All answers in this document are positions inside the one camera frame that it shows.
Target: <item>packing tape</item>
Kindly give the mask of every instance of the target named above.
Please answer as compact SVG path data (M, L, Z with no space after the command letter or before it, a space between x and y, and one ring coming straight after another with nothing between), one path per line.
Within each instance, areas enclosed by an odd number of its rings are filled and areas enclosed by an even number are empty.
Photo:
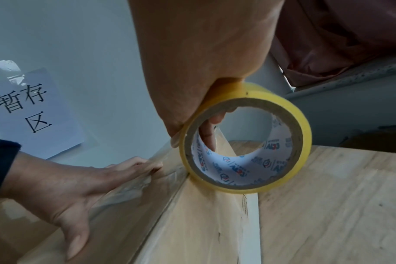
M257 107L270 112L272 130L252 153L225 157L205 146L198 129L216 113L236 107ZM184 125L179 141L182 162L194 179L233 194L268 191L287 182L305 164L311 145L311 128L302 112L288 100L252 83L211 88Z

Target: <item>wooden board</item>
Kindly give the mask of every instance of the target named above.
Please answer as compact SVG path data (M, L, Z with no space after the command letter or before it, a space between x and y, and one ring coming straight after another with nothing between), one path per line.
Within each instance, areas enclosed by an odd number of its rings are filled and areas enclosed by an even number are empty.
M216 140L218 153L234 155L218 130ZM186 178L178 150L170 150L168 155L162 175L155 175L142 188L125 186L129 193L136 190L137 197L98 207L100 211L93 213L90 222L88 244L69 263L261 262L257 214L249 218L250 205L258 213L257 195L249 199L207 189ZM118 193L107 198L113 200ZM248 248L244 243L257 246ZM63 264L64 256L63 235L57 231L19 263Z
M396 264L396 154L313 147L259 207L264 264Z

